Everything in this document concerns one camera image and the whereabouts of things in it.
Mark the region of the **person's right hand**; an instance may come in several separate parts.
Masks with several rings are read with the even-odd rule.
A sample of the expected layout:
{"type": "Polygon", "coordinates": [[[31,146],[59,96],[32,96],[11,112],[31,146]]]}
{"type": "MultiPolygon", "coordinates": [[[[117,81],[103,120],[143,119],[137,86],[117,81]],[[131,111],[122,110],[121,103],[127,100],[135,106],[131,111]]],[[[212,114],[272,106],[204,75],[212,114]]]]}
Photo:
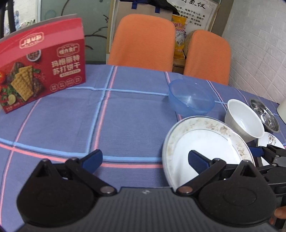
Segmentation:
{"type": "Polygon", "coordinates": [[[286,206],[279,207],[275,210],[274,216],[278,219],[286,219],[286,206]]]}

